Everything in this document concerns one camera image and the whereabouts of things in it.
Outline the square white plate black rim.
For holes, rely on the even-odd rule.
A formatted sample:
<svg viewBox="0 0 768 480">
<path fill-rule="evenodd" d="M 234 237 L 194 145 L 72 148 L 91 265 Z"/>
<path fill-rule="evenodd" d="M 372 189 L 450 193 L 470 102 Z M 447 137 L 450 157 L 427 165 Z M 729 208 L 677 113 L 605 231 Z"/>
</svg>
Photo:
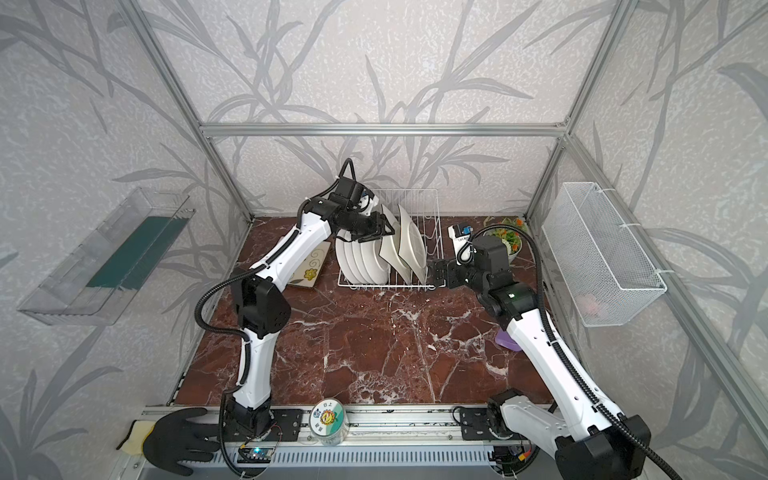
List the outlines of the square white plate black rim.
<svg viewBox="0 0 768 480">
<path fill-rule="evenodd" d="M 401 238 L 400 223 L 386 205 L 382 205 L 382 213 L 386 217 L 394 233 L 382 238 L 380 256 L 395 269 L 405 285 L 411 285 L 412 270 L 399 256 Z"/>
</svg>

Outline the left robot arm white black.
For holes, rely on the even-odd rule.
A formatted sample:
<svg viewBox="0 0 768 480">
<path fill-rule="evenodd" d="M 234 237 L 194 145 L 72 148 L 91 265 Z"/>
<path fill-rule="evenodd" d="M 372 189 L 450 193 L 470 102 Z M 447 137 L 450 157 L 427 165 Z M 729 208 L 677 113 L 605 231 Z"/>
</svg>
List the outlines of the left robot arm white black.
<svg viewBox="0 0 768 480">
<path fill-rule="evenodd" d="M 233 421 L 244 435 L 261 437 L 272 424 L 271 368 L 278 334 L 292 312 L 284 296 L 289 281 L 331 237 L 346 233 L 349 242 L 368 243 L 392 236 L 394 227 L 377 206 L 376 195 L 357 180 L 353 160 L 346 159 L 329 187 L 301 203 L 295 226 L 264 257 L 198 300 L 194 319 L 201 329 L 241 341 L 239 378 L 222 394 L 220 417 Z M 203 318 L 205 305 L 226 287 L 235 302 L 235 328 L 216 327 Z"/>
</svg>

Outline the square floral plate black rim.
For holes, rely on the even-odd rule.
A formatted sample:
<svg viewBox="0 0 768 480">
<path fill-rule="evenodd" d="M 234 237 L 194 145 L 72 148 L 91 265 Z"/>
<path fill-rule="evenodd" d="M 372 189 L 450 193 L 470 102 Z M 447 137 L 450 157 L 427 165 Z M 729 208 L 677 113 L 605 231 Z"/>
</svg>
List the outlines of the square floral plate black rim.
<svg viewBox="0 0 768 480">
<path fill-rule="evenodd" d="M 329 249 L 329 241 L 324 241 L 318 247 L 313 249 L 295 270 L 288 285 L 301 288 L 313 288 L 322 271 Z"/>
</svg>

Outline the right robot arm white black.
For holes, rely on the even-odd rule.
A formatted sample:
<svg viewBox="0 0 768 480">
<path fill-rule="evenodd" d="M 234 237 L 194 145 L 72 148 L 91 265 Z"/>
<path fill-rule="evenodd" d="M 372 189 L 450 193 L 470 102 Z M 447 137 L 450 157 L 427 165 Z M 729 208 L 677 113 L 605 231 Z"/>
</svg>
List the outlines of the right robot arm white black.
<svg viewBox="0 0 768 480">
<path fill-rule="evenodd" d="M 517 232 L 535 261 L 534 287 L 515 278 L 505 245 L 492 234 L 495 228 L 451 226 L 455 256 L 435 262 L 435 277 L 449 289 L 466 287 L 474 292 L 486 313 L 527 355 L 555 405 L 539 407 L 514 389 L 496 395 L 488 402 L 492 433 L 525 437 L 554 459 L 564 479 L 635 479 L 646 462 L 670 479 L 679 478 L 651 448 L 645 421 L 624 414 L 558 333 L 546 310 L 543 265 L 532 237 Z"/>
</svg>

